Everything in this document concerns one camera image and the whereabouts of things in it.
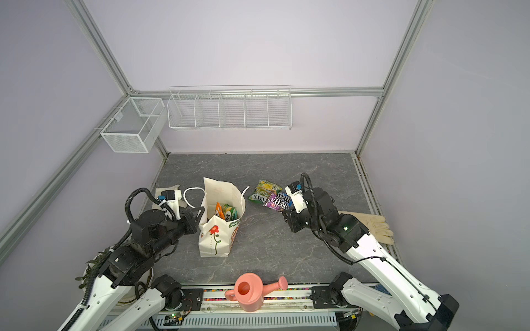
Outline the brown M&M's packet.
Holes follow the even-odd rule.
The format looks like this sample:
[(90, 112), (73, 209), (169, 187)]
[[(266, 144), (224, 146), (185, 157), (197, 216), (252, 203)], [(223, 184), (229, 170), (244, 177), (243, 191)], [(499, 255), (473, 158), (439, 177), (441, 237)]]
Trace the brown M&M's packet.
[(271, 193), (269, 198), (266, 200), (264, 206), (267, 207), (267, 208), (270, 208), (272, 210), (278, 211), (278, 212), (281, 212), (281, 211), (284, 211), (284, 210), (288, 210), (288, 209), (290, 209), (293, 206), (293, 203), (286, 204), (286, 203), (280, 201), (277, 198), (277, 194), (278, 193)]

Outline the white paper gift bag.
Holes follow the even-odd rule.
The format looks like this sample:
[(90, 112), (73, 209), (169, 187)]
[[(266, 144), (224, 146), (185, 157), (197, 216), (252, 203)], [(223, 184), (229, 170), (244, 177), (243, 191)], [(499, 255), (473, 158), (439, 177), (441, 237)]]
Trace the white paper gift bag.
[[(233, 183), (204, 178), (201, 207), (205, 208), (199, 223), (198, 247), (201, 258), (227, 257), (235, 242), (237, 231), (246, 211), (244, 191)], [(226, 222), (215, 216), (216, 203), (237, 208), (238, 219)]]

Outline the green Fox's spring tea bag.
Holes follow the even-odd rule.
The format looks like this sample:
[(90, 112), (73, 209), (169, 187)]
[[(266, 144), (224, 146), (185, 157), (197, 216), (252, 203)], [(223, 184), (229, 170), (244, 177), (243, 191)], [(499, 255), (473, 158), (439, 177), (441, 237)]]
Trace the green Fox's spring tea bag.
[(223, 212), (223, 215), (224, 215), (224, 220), (226, 222), (232, 222), (236, 219), (238, 219), (238, 212), (237, 212), (237, 208), (236, 207), (233, 207), (229, 204), (224, 204), (222, 206), (222, 212)]

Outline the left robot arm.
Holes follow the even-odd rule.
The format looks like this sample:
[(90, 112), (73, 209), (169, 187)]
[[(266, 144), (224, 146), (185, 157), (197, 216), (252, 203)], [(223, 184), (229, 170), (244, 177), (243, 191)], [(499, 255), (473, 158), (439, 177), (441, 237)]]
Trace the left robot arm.
[(128, 196), (124, 210), (129, 222), (126, 234), (90, 261), (84, 275), (84, 296), (60, 330), (96, 330), (109, 312), (129, 292), (135, 294), (131, 307), (114, 318), (107, 330), (135, 330), (153, 321), (162, 310), (179, 310), (188, 300), (182, 286), (164, 274), (151, 285), (142, 277), (151, 271), (168, 248), (175, 250), (181, 237), (195, 234), (203, 206), (181, 209), (178, 191), (155, 197), (147, 188)]

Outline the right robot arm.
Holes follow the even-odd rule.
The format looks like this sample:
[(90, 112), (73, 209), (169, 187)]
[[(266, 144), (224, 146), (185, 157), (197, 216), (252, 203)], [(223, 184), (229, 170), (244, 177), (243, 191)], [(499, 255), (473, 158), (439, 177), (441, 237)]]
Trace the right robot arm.
[(335, 256), (362, 266), (386, 289), (381, 292), (340, 273), (329, 288), (342, 303), (367, 310), (396, 330), (449, 329), (460, 307), (451, 295), (440, 295), (414, 277), (357, 217), (338, 212), (321, 188), (305, 188), (296, 181), (286, 193), (293, 205), (283, 214), (292, 232), (312, 230)]

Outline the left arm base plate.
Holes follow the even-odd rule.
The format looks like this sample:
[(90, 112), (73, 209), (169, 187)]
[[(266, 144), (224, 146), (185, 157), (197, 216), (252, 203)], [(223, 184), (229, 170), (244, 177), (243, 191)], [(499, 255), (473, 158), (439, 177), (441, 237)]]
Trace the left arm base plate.
[(204, 298), (203, 288), (182, 288), (181, 293), (181, 305), (177, 308), (179, 311), (201, 310)]

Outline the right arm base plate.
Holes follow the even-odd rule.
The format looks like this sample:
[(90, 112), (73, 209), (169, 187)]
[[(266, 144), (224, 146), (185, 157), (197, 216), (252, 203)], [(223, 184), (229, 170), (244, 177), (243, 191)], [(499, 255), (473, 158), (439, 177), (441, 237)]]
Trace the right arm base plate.
[(309, 298), (316, 309), (342, 308), (345, 305), (340, 291), (330, 286), (313, 286)]

